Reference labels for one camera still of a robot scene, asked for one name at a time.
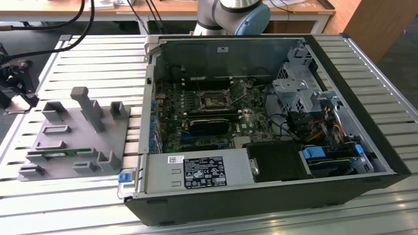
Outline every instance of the motherboard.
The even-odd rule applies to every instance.
[[[242,148],[274,139],[266,84],[250,77],[207,83],[194,77],[156,87],[163,152]]]

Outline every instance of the blue latch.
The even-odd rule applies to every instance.
[[[363,150],[363,147],[359,144],[355,145],[355,150],[358,151],[359,155],[363,155],[365,150]]]
[[[119,183],[128,183],[132,181],[132,173],[120,173],[118,177]]]
[[[307,147],[303,151],[303,156],[304,159],[310,159],[310,158],[325,158],[326,157],[326,153],[325,150],[322,149],[322,147]]]

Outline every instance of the gray plastic post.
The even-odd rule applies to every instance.
[[[102,110],[97,100],[92,100],[91,103],[92,103],[93,110],[99,114],[99,117],[103,117],[103,110]]]
[[[68,125],[44,126],[41,133],[45,135],[68,134],[71,133],[71,128]]]
[[[126,111],[122,101],[111,102],[111,114],[112,114],[114,120],[128,118],[128,113]]]
[[[97,156],[97,150],[95,148],[91,151],[77,152],[80,158],[95,158]]]
[[[47,162],[48,159],[44,157],[43,154],[33,154],[33,155],[27,155],[27,159],[35,163],[35,162]]]
[[[37,142],[35,149],[36,150],[52,150],[52,149],[64,149],[67,146],[64,141],[41,143]]]
[[[20,167],[19,174],[24,177],[40,176],[45,173],[45,169],[39,165],[25,165]]]
[[[83,109],[84,116],[87,117],[96,133],[100,133],[104,131],[104,125],[100,120],[100,115],[95,111],[93,105],[91,103],[91,100],[88,98],[89,90],[87,87],[75,87],[71,91],[71,98],[76,100],[80,104],[80,107]]]
[[[75,162],[72,169],[79,173],[89,173],[96,171],[96,166],[91,162]]]
[[[41,110],[43,115],[45,116],[49,122],[63,121],[60,113],[64,113],[67,110],[59,101],[47,102],[45,107]]]
[[[106,158],[103,152],[99,152],[97,165],[100,166],[103,171],[120,168],[120,160],[116,158],[114,151],[111,151],[108,159]]]

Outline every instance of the barcode sticker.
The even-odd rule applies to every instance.
[[[184,156],[168,156],[168,164],[183,163]]]

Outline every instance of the white sticker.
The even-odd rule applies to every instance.
[[[119,14],[119,15],[134,15],[134,12],[131,12],[131,11],[118,11],[116,14]]]
[[[230,48],[228,47],[218,47],[218,53],[220,52],[228,52]]]
[[[168,163],[183,163],[184,156],[168,156]]]

